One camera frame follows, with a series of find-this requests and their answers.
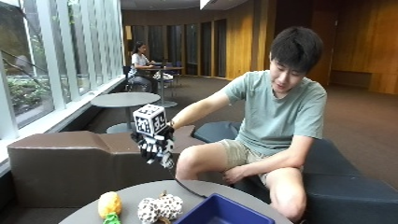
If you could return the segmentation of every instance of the woman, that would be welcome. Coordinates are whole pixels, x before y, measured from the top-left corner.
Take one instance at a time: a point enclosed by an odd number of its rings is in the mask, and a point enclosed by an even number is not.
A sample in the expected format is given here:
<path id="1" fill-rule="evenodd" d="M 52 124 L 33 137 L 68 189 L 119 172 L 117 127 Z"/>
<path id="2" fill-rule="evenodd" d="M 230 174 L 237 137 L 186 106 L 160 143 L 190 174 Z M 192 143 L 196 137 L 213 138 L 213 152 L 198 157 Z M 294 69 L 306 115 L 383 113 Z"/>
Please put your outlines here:
<path id="1" fill-rule="evenodd" d="M 132 55 L 132 69 L 128 73 L 128 82 L 140 83 L 144 85 L 144 91 L 158 93 L 158 81 L 145 73 L 145 68 L 152 68 L 154 65 L 146 59 L 144 53 L 146 51 L 146 45 L 139 41 L 136 43 Z"/>

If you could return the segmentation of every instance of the khaki shorts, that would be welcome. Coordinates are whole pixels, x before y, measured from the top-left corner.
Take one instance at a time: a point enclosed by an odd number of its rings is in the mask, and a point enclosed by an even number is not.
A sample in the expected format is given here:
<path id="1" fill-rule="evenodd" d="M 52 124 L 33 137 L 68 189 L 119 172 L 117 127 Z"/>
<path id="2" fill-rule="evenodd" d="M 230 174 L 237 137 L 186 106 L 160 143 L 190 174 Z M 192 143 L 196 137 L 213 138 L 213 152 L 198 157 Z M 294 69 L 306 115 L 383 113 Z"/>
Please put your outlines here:
<path id="1" fill-rule="evenodd" d="M 252 151 L 238 140 L 224 139 L 220 142 L 222 143 L 226 152 L 226 170 L 236 166 L 261 161 L 268 157 L 261 153 Z M 265 186 L 266 175 L 268 173 L 258 175 Z"/>

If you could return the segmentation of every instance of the stuffed animal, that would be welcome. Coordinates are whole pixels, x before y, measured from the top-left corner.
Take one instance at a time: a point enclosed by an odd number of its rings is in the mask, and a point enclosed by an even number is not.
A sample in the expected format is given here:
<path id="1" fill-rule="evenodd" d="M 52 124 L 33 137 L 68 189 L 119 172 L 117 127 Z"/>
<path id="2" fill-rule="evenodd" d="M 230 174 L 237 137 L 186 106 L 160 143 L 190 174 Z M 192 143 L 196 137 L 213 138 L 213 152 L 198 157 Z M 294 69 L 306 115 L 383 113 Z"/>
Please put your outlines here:
<path id="1" fill-rule="evenodd" d="M 158 199 L 144 198 L 139 204 L 139 219 L 143 224 L 162 221 L 165 224 L 181 214 L 182 199 L 164 192 Z"/>

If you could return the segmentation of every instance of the gray table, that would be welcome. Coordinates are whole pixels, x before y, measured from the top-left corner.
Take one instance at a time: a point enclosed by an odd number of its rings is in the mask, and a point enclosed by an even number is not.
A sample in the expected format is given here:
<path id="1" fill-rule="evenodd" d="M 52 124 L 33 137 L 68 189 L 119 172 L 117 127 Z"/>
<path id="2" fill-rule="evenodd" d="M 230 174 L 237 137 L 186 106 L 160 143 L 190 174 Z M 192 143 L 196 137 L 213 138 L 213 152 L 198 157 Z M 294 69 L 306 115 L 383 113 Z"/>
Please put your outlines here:
<path id="1" fill-rule="evenodd" d="M 162 107 L 172 107 L 172 106 L 176 106 L 177 103 L 173 102 L 173 101 L 165 101 L 164 100 L 164 78 L 162 78 L 162 72 L 164 71 L 170 71 L 170 70 L 181 70 L 184 67 L 152 67 L 152 68 L 144 68 L 143 70 L 145 71 L 160 71 L 161 73 L 161 78 L 160 78 L 160 81 L 161 81 L 161 100 L 158 102 L 154 103 L 154 105 L 160 105 Z"/>
<path id="2" fill-rule="evenodd" d="M 160 100 L 157 94 L 149 92 L 119 92 L 97 96 L 91 103 L 99 107 L 123 107 L 125 109 L 125 123 L 113 125 L 107 129 L 107 133 L 127 133 L 133 130 L 131 121 L 131 107 L 146 105 Z"/>
<path id="3" fill-rule="evenodd" d="M 277 224 L 292 224 L 288 218 L 277 213 L 270 205 L 262 202 L 252 195 L 242 191 L 233 189 L 228 186 L 197 181 L 186 180 L 181 181 L 182 184 L 198 194 L 209 196 L 213 193 L 218 193 L 226 198 L 234 200 L 242 205 L 254 209 L 258 213 L 270 217 Z M 141 223 L 137 217 L 139 203 L 144 198 L 157 198 L 161 192 L 166 190 L 168 193 L 182 198 L 182 214 L 190 211 L 198 203 L 204 200 L 201 197 L 193 195 L 184 189 L 174 180 L 162 180 L 140 184 L 119 191 L 119 195 L 123 200 L 123 212 L 120 214 L 121 223 Z M 68 216 L 61 224 L 101 224 L 104 220 L 99 215 L 99 200 L 89 203 L 85 207 L 77 210 L 71 216 Z"/>

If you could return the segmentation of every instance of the blue bin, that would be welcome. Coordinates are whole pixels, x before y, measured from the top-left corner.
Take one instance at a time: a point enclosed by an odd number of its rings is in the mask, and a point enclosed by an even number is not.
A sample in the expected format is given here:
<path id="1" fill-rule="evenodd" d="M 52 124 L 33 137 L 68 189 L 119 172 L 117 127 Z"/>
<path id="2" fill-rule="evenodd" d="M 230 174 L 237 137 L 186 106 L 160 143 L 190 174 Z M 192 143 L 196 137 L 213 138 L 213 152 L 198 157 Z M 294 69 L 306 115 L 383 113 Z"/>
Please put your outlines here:
<path id="1" fill-rule="evenodd" d="M 214 193 L 174 223 L 274 224 L 274 220 Z"/>

